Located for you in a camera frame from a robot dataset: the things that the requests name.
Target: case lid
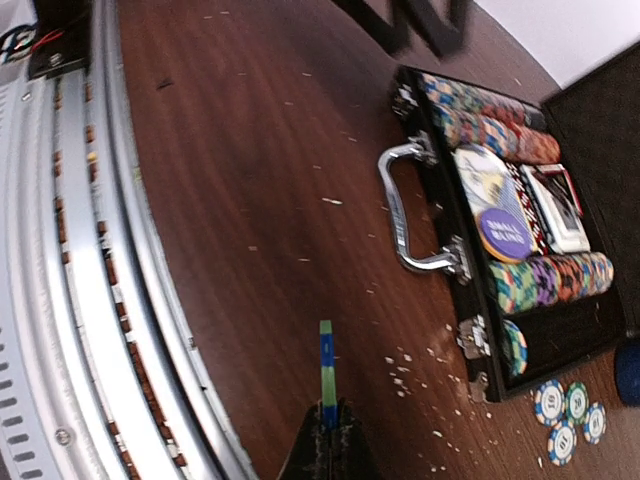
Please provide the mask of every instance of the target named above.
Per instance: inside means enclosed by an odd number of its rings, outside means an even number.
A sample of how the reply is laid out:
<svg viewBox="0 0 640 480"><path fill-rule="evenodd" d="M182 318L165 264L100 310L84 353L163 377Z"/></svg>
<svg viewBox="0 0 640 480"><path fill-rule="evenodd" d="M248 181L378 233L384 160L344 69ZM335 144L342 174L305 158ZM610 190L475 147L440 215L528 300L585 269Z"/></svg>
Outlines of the case lid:
<svg viewBox="0 0 640 480"><path fill-rule="evenodd" d="M543 103L563 164L615 266L630 336L640 334L640 43Z"/></svg>

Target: poker chip case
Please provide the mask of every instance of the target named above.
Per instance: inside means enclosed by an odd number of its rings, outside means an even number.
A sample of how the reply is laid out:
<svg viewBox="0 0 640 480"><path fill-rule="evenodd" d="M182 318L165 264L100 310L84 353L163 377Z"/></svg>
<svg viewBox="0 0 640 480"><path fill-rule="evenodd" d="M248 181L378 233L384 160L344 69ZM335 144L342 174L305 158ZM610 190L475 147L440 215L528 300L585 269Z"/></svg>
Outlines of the poker chip case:
<svg viewBox="0 0 640 480"><path fill-rule="evenodd" d="M640 44L539 108L575 184L591 251L604 253L615 266L613 284L597 296L515 314L505 314L498 306L491 257L483 248L447 139L432 120L433 104L420 83L431 72L401 66L396 73L391 104L408 140L384 152L378 162L396 251L409 270L448 274L458 318L458 344L477 401L506 400L640 332L640 295L634 288L640 283L638 71ZM432 220L441 250L433 257L411 256L409 225L390 174L391 165L399 160L415 163L430 211L438 212ZM528 367L516 377L509 375L501 354L505 320L517 325L528 344Z"/></svg>

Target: silver metal handle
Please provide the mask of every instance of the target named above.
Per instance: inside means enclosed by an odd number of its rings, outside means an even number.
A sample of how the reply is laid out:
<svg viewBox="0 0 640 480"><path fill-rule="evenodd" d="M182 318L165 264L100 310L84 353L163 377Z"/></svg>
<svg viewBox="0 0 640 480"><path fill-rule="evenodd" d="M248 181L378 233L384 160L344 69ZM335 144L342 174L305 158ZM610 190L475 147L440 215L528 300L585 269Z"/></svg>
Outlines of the silver metal handle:
<svg viewBox="0 0 640 480"><path fill-rule="evenodd" d="M393 162L407 157L426 162L432 166L437 163L437 158L429 148L429 145L425 145L421 140L412 140L410 143L390 148L385 151L378 160L378 171L382 177L382 183L384 184L385 194L389 204L391 229L400 262L404 267L413 272L424 273L443 270L445 273L456 275L461 283L466 283L470 280L471 275L464 254L462 239L459 237L454 237L451 245L443 247L440 253L431 257L416 259L413 258L409 252L407 217L404 213L400 193L390 172Z"/></svg>

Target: white debris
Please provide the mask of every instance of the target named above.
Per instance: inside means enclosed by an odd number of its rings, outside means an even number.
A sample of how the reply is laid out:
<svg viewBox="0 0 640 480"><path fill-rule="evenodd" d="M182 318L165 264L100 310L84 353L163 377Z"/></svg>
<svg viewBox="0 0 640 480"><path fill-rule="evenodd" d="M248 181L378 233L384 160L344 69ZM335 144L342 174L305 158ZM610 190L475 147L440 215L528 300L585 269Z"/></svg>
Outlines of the white debris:
<svg viewBox="0 0 640 480"><path fill-rule="evenodd" d="M323 202L330 203L332 205L342 205L340 200L334 200L333 198L322 197Z"/></svg>

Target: black case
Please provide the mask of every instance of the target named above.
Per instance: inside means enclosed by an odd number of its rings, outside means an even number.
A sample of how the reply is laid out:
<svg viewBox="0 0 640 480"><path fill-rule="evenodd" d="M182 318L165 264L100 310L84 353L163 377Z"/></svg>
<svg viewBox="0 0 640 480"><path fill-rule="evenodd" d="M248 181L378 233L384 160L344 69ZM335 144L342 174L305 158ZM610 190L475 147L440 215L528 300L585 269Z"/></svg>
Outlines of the black case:
<svg viewBox="0 0 640 480"><path fill-rule="evenodd" d="M453 157L432 124L431 103L420 83L423 73L432 72L404 66L397 71L392 106L407 137L428 152L416 165L427 201L442 209L434 219L440 245L458 239L471 277L461 281L463 275L453 275L450 285L459 322L458 343L467 358L476 400L505 400L639 331L640 295L634 288L640 278L638 72L640 44L547 99L541 108L548 132L560 143L562 164L575 183L592 251L605 253L615 267L612 287L605 294L571 304L505 316L497 305L489 256ZM518 325L528 343L527 370L513 379L499 350L505 318Z"/></svg>

